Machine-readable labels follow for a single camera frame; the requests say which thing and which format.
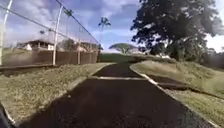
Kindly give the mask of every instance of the grassy strip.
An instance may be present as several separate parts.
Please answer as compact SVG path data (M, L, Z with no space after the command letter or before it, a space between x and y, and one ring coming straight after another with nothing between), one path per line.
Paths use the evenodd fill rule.
M177 97L183 103L188 104L194 111L201 113L201 116L211 119L220 127L224 127L223 100L191 91L166 91L170 95Z
M39 70L18 76L0 76L0 100L16 122L44 108L58 96L66 93L69 83L85 78L108 63L67 65Z
M189 84L190 87L224 98L224 73L195 63L168 61L144 61L131 68L147 75L163 76ZM191 91L166 90L180 101L188 104L204 117L224 127L224 101L213 96Z
M215 71L195 63L144 61L132 66L140 73L168 77L187 83L192 88L224 98L224 72Z
M124 54L116 54L116 53L102 53L100 54L100 62L128 62L133 61L135 58L130 55L124 55Z

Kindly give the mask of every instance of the concrete curb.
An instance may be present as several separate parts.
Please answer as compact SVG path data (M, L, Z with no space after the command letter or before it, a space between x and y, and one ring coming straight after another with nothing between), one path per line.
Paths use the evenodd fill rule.
M214 123L213 121L205 118L204 116L201 116L198 112L194 111L189 105L182 103L181 101L178 100L178 98L174 97L173 95L170 95L169 93L167 93L162 87L159 86L159 83L155 82L153 79L151 79L150 77L148 77L146 74L141 74L138 73L137 71L133 70L135 73L139 74L140 76L142 76L143 78L147 79L150 83L152 83L153 85L155 85L158 89L160 89L161 91L163 91L166 95L170 96L172 99L174 99L175 101L181 103L183 106L185 106L186 108L188 108L190 111L192 111L195 115L201 117L202 119L204 119L205 121L207 121L209 124L211 124L214 128L221 128L219 125L217 125L216 123Z

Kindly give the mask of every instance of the chain-link fence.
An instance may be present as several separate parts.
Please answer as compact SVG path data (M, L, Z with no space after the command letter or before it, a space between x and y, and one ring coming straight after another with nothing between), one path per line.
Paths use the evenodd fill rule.
M1 0L0 24L3 67L97 61L99 43L57 0Z

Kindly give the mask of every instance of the roof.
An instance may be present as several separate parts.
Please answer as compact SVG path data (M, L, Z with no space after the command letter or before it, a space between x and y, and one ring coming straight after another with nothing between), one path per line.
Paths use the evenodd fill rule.
M18 43L18 45L25 46L26 44L38 44L38 43L45 43L45 44L48 44L48 45L54 45L53 43L48 42L48 41L44 41L44 40L33 40L33 41L28 41L26 43Z

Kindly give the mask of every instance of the building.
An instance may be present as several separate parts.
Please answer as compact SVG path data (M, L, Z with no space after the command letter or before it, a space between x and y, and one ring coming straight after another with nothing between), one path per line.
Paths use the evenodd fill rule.
M26 49L26 50L54 50L54 44L43 41L43 40L34 40L26 43L18 43L17 48Z

